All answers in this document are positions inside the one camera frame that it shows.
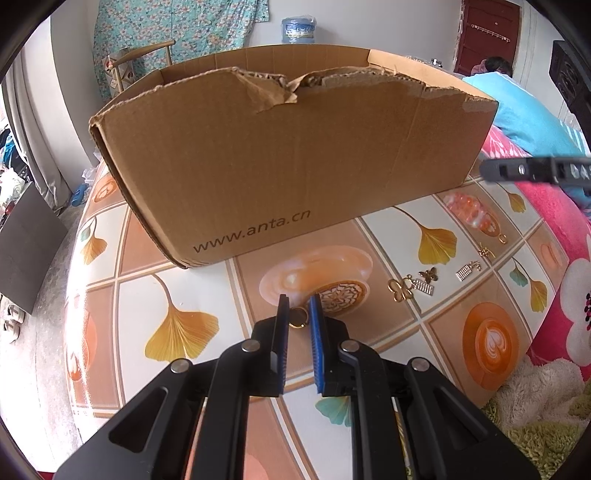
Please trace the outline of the silver rectangular charm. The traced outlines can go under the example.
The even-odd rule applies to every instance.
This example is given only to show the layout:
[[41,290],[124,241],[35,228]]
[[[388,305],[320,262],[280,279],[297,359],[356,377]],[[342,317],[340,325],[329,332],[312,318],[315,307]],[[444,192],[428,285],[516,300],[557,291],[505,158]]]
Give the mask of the silver rectangular charm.
[[414,278],[412,280],[413,288],[425,295],[433,296],[435,287],[432,280],[425,280],[423,278]]
[[482,265],[479,261],[470,261],[467,264],[463,265],[456,272],[456,277],[460,282],[464,282],[474,272],[480,272],[481,270],[482,270]]

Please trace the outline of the gold butterfly charm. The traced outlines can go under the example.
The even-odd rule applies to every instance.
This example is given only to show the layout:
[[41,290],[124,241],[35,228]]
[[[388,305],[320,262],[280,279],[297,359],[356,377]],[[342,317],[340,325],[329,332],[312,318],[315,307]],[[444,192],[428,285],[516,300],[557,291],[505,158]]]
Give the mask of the gold butterfly charm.
[[439,280],[437,268],[435,266],[419,272],[420,277],[423,281],[427,284],[431,284],[432,282],[436,282]]

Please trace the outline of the blue pillow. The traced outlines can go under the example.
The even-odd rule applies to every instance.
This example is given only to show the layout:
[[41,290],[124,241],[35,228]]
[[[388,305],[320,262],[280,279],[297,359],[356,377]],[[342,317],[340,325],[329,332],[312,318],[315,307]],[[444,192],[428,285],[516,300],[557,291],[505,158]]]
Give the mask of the blue pillow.
[[565,125],[509,76],[481,73],[463,81],[498,102],[493,124],[532,156],[588,155]]

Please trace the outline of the small gold knot charm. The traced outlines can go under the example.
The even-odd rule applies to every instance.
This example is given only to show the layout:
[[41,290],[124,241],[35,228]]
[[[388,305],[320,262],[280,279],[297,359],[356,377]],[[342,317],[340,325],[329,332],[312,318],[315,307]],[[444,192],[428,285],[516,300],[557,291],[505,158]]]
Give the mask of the small gold knot charm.
[[488,247],[484,246],[482,243],[479,244],[478,246],[478,253],[482,258],[487,258],[487,259],[495,259],[496,255],[494,254],[494,252],[489,249]]

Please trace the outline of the gold clover charm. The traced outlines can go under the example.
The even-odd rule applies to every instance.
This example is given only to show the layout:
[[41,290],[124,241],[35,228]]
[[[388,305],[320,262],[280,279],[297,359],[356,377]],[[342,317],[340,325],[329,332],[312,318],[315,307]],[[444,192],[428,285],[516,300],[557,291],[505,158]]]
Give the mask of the gold clover charm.
[[394,302],[401,303],[414,298],[413,278],[409,275],[401,280],[390,279],[388,281],[388,289],[393,296]]

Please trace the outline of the patterned vinyl tablecloth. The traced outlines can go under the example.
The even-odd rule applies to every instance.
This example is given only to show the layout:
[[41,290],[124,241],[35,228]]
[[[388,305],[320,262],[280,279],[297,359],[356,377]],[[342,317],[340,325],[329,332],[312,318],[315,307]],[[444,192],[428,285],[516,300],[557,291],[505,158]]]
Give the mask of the patterned vinyl tablecloth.
[[[276,312],[294,310],[286,392],[249,408],[249,479],[348,479],[346,404],[315,388],[308,298],[384,358],[429,359],[483,405],[531,345],[562,277],[530,241],[545,221],[514,185],[470,176],[427,196],[221,263],[180,269],[145,234],[99,167],[74,243],[65,307],[67,384],[90,438],[172,359],[216,358]],[[482,258],[482,243],[496,255]],[[479,261],[464,282],[456,272]],[[435,266],[434,295],[397,303],[392,278]]]

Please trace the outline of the green fleece cuff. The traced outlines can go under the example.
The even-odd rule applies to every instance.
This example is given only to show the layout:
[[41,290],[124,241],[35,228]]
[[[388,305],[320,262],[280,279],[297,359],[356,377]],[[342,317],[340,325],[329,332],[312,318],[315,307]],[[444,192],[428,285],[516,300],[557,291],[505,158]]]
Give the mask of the green fleece cuff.
[[550,479],[564,464],[590,422],[590,395],[581,394],[566,402],[566,413],[558,419],[536,420],[519,427],[502,427],[501,406],[491,399],[483,413],[536,466],[542,479]]

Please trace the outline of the white fleece robe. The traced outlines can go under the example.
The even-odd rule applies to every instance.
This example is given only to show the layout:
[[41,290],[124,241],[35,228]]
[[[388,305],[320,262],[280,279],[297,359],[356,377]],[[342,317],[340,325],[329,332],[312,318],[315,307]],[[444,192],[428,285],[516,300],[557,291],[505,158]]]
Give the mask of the white fleece robe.
[[526,356],[492,401],[502,430],[539,422],[585,429],[590,421],[590,388],[579,367],[565,359],[538,366]]

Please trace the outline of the pink floral blanket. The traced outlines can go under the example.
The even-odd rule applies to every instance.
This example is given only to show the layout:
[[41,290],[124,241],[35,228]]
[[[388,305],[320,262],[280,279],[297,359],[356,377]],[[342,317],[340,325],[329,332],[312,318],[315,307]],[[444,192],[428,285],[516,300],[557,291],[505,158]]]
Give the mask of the pink floral blanket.
[[563,358],[590,377],[590,222],[557,187],[517,188],[545,221],[530,241],[544,267],[562,277],[528,355],[536,365]]

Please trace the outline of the dark grey cabinet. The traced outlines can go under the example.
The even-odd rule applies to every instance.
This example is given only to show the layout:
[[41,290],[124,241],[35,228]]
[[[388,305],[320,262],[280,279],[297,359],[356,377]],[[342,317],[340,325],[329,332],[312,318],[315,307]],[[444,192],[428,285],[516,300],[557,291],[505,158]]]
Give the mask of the dark grey cabinet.
[[0,291],[27,314],[68,229],[28,184],[0,234]]

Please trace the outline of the blue water bottle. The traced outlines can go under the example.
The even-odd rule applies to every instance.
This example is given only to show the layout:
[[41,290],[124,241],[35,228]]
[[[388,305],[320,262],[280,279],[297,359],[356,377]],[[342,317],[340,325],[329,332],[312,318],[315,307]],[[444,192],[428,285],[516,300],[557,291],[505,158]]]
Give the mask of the blue water bottle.
[[314,44],[317,20],[310,15],[287,17],[281,20],[283,44]]

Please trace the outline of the brown cardboard box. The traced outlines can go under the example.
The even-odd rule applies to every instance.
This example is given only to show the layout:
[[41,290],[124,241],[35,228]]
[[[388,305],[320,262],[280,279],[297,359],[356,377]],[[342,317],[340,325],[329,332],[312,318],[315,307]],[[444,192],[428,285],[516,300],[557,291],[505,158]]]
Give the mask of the brown cardboard box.
[[408,57],[284,44],[153,71],[89,132],[147,235],[189,268],[460,186],[496,111]]

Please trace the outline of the grey curtain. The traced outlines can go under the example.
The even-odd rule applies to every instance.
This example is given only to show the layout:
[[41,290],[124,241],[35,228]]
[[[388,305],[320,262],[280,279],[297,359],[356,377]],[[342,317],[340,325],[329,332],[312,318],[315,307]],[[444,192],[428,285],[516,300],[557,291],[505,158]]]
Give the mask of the grey curtain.
[[13,60],[1,87],[8,123],[21,159],[48,206],[53,211],[63,210],[70,202],[71,190],[58,169],[33,112],[21,55]]

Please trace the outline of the wooden chair black seat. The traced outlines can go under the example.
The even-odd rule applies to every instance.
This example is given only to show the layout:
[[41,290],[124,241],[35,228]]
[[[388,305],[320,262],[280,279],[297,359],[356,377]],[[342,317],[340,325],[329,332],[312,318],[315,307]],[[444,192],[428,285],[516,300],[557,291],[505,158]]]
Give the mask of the wooden chair black seat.
[[107,55],[103,59],[103,67],[111,96],[121,94],[136,81],[135,67],[139,64],[143,65],[146,56],[163,51],[165,65],[171,66],[171,48],[174,45],[174,40],[166,40],[133,49],[123,48],[114,54]]

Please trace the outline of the floral teal wall cloth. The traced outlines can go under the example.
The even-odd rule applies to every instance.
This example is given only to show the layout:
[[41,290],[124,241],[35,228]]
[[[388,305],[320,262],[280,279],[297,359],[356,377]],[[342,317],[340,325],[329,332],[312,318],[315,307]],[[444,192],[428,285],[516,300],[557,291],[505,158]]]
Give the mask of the floral teal wall cloth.
[[174,63],[242,49],[256,23],[270,20],[267,1],[101,1],[93,37],[93,62],[104,101],[111,91],[104,61],[123,49],[173,40]]

